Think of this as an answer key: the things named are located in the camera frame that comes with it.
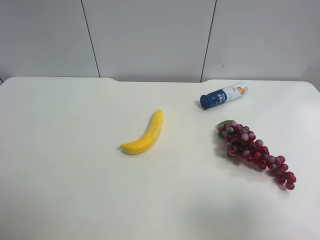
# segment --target bottle label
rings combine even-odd
[[[238,99],[238,98],[245,96],[248,92],[248,87],[245,82],[238,82],[238,83],[233,84],[231,86],[227,86],[227,87],[223,88],[222,90],[226,94],[226,100],[223,101],[223,103],[227,103],[232,100],[235,100],[235,99]]]

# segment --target table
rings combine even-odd
[[[307,82],[244,81],[245,97],[204,111],[235,80],[118,82],[13,77],[0,87],[2,240],[319,239],[320,93]],[[152,114],[164,123],[140,155]],[[215,125],[248,125],[297,177],[283,190],[226,156]]]

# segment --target banana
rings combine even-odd
[[[153,115],[148,131],[139,140],[121,144],[120,148],[130,155],[141,154],[147,151],[158,139],[163,121],[163,112],[161,110],[157,110]]]

